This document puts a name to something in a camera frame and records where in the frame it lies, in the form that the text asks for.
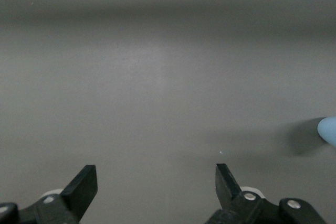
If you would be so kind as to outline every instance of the gray tabletop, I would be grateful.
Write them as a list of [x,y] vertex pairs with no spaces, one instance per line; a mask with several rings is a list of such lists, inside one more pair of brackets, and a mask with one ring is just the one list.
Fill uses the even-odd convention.
[[215,164],[336,223],[335,0],[0,0],[0,201],[96,164],[82,223],[204,223]]

